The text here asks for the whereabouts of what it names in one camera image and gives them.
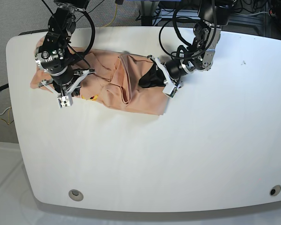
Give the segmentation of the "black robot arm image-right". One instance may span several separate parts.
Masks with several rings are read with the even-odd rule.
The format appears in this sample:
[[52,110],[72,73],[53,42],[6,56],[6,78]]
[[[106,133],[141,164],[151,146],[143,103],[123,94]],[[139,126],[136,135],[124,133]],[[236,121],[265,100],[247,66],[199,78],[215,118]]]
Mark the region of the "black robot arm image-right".
[[194,70],[209,70],[213,63],[215,47],[220,39],[221,27],[228,24],[234,4],[233,0],[201,1],[198,10],[199,21],[193,28],[194,39],[191,43],[183,38],[177,25],[190,23],[193,19],[177,15],[184,6],[175,9],[171,22],[182,45],[179,45],[175,51],[168,52],[160,43],[163,52],[171,59],[160,66],[154,60],[153,67],[139,80],[139,86],[164,87],[169,83],[178,86],[181,78]]

